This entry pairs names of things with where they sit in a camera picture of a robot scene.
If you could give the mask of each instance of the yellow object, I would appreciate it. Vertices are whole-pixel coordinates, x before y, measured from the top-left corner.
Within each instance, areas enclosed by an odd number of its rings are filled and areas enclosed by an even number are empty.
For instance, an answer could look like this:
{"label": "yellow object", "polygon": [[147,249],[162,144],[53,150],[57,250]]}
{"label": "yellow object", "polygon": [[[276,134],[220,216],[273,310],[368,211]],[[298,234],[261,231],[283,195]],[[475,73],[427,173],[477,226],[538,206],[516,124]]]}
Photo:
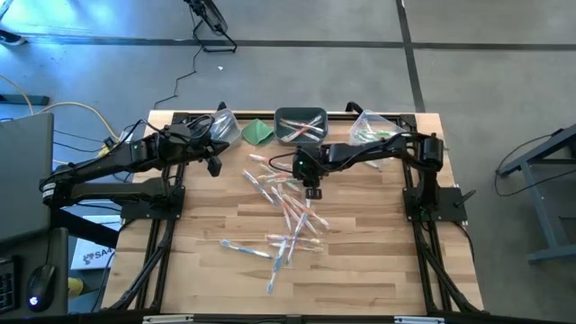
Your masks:
{"label": "yellow object", "polygon": [[84,289],[84,282],[77,278],[68,278],[68,298],[73,299],[80,295]]}

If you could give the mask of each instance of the green paper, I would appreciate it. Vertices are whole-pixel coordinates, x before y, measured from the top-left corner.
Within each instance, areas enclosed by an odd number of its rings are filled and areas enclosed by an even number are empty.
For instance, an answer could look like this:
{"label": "green paper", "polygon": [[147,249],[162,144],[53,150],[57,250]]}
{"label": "green paper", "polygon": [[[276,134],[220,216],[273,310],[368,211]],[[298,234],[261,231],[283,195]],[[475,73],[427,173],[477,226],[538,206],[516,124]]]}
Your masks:
{"label": "green paper", "polygon": [[259,119],[255,119],[242,130],[242,137],[252,145],[268,144],[274,130]]}

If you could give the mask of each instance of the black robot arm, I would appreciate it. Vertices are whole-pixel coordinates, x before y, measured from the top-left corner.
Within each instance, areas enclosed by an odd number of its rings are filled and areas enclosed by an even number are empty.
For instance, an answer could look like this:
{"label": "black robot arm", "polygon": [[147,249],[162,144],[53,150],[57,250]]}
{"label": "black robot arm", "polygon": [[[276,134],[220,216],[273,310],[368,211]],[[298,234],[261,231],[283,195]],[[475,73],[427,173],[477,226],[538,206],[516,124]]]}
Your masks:
{"label": "black robot arm", "polygon": [[292,175],[302,180],[307,198],[320,199],[320,179],[329,173],[345,170],[357,162],[399,158],[423,174],[418,185],[418,201],[421,206],[434,209],[437,206],[436,175],[442,169],[443,155],[444,142],[436,134],[404,132],[359,146],[337,143],[319,148],[298,147]]}
{"label": "black robot arm", "polygon": [[210,138],[210,133],[193,137],[195,131],[184,124],[167,125],[164,129],[135,140],[121,142],[102,157],[77,164],[59,166],[40,181],[42,200],[52,208],[70,206],[84,199],[111,199],[117,203],[143,200],[157,203],[169,194],[169,184],[160,178],[142,184],[86,183],[119,172],[138,173],[152,168],[162,170],[192,161],[208,162],[208,171],[218,176],[218,155],[229,144]]}

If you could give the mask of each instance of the keyboard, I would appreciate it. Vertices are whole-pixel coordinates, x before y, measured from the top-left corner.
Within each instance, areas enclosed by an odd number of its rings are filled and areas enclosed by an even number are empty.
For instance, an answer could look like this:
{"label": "keyboard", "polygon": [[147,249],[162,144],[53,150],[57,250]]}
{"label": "keyboard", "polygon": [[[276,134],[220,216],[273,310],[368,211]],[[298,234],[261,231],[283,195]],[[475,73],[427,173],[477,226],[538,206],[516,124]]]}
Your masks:
{"label": "keyboard", "polygon": [[14,263],[13,257],[0,257],[0,314],[18,308]]}

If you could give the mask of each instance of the computer monitor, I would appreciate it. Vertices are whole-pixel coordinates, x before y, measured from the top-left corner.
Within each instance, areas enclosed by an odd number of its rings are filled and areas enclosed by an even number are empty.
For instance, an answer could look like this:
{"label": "computer monitor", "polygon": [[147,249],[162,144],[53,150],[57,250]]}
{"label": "computer monitor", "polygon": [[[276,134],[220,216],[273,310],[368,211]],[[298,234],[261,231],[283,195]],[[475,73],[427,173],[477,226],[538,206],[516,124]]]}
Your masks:
{"label": "computer monitor", "polygon": [[53,130],[51,113],[0,122],[0,245],[50,227],[38,187],[52,170]]}

